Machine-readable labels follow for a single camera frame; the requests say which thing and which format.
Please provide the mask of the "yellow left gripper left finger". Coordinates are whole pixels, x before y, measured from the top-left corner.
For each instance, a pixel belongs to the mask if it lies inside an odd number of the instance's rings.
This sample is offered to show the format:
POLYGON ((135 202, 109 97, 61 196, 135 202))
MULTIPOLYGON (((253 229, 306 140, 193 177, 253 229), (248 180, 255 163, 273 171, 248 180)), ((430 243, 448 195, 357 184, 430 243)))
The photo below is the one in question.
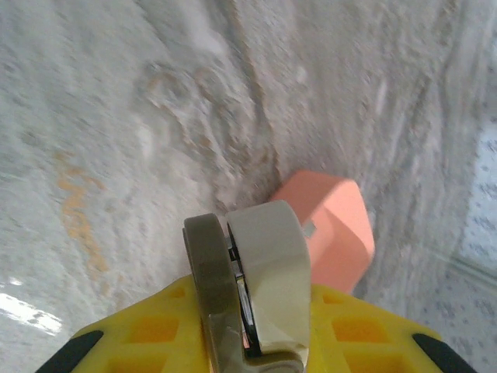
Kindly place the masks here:
POLYGON ((193 279, 80 329, 41 372, 210 372, 193 279))

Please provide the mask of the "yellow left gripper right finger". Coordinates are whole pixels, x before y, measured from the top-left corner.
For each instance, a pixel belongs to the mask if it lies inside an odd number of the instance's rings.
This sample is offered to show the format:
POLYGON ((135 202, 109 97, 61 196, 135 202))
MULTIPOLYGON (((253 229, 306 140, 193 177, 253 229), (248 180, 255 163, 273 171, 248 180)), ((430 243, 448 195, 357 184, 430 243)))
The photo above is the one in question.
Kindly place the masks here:
POLYGON ((307 372, 474 372, 442 337, 324 285, 311 288, 307 372))

